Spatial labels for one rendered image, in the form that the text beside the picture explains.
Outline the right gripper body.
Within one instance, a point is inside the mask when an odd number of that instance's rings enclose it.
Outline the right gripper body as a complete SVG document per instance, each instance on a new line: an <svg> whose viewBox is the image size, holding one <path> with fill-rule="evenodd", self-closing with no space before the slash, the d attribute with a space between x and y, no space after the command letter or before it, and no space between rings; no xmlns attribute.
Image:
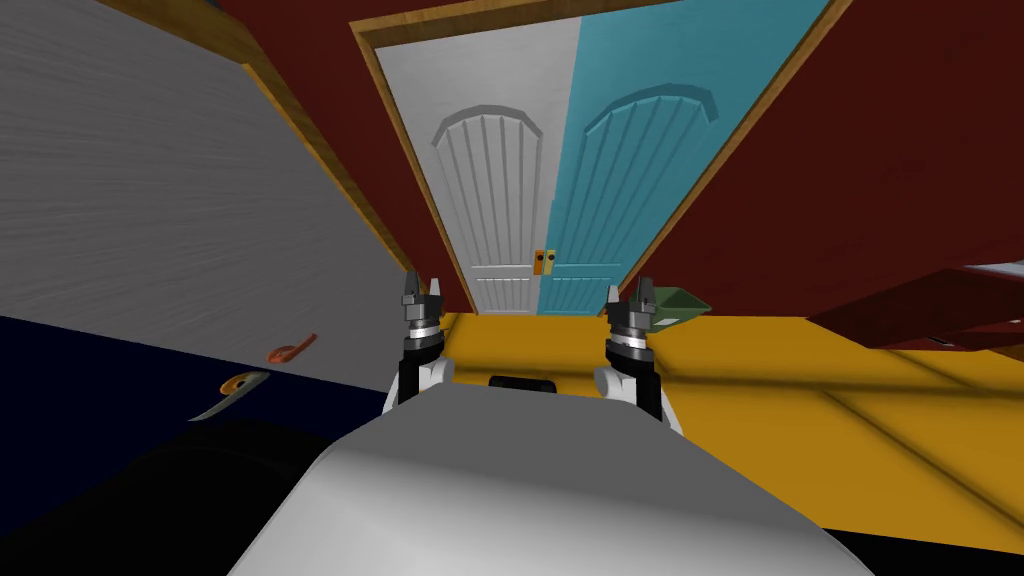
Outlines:
<svg viewBox="0 0 1024 576"><path fill-rule="evenodd" d="M634 330L650 330L657 312L656 304L647 300L608 302L605 310L612 327Z"/></svg>

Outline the dark red furniture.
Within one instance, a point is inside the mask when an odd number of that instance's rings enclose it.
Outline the dark red furniture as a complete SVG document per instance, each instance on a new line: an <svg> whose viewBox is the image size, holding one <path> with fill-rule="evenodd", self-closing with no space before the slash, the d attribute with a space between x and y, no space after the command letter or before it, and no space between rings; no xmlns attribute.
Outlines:
<svg viewBox="0 0 1024 576"><path fill-rule="evenodd" d="M872 349L1024 345L1024 263L943 269L808 320Z"/></svg>

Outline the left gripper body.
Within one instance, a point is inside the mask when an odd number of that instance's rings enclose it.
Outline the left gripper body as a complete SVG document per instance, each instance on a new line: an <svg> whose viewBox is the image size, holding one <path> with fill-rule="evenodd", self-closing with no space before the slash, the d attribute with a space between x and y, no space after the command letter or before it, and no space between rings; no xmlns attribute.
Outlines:
<svg viewBox="0 0 1024 576"><path fill-rule="evenodd" d="M440 294L404 293L402 305L406 321L425 324L439 324L442 316L444 298Z"/></svg>

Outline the white panelled door leaf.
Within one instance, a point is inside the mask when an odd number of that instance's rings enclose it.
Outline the white panelled door leaf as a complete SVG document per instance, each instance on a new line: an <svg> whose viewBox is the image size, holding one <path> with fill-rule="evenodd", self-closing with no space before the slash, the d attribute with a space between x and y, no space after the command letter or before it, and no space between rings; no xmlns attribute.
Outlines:
<svg viewBox="0 0 1024 576"><path fill-rule="evenodd" d="M480 314L534 315L581 18L381 47L376 56Z"/></svg>

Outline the navy door leaf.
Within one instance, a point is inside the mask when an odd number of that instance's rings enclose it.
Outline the navy door leaf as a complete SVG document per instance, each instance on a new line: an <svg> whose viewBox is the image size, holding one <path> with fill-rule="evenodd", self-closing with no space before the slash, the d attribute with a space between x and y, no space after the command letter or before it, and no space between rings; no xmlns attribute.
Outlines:
<svg viewBox="0 0 1024 576"><path fill-rule="evenodd" d="M0 317L0 542L213 506L259 515L330 442L375 418L368 390L282 371L220 412L245 366Z"/></svg>

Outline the green box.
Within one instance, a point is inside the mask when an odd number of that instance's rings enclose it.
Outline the green box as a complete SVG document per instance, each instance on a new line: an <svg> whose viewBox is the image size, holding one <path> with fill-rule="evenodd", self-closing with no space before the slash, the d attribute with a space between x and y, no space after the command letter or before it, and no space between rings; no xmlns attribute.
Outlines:
<svg viewBox="0 0 1024 576"><path fill-rule="evenodd" d="M654 288L655 314L651 319L649 334L658 333L690 321L711 311L711 306L678 287Z"/></svg>

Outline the teal panelled door leaf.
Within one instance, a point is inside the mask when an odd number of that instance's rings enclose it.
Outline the teal panelled door leaf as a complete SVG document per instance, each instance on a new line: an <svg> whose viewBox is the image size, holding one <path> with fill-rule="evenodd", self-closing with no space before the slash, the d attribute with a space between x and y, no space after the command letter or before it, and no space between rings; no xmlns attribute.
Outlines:
<svg viewBox="0 0 1024 576"><path fill-rule="evenodd" d="M540 282L592 316L829 0L678 0L583 17Z"/></svg>

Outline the grey door leaf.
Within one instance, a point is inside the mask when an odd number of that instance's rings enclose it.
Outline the grey door leaf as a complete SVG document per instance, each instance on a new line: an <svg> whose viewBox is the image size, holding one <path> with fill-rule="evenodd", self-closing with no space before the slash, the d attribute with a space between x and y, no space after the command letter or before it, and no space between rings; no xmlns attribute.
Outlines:
<svg viewBox="0 0 1024 576"><path fill-rule="evenodd" d="M0 0L0 315L385 390L403 278L241 65Z"/></svg>

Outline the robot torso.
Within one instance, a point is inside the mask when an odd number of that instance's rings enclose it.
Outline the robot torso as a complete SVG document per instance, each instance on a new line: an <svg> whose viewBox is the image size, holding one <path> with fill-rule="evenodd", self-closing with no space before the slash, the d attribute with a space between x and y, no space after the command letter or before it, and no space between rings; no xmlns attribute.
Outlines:
<svg viewBox="0 0 1024 576"><path fill-rule="evenodd" d="M620 400L442 383L330 445L228 576L873 576Z"/></svg>

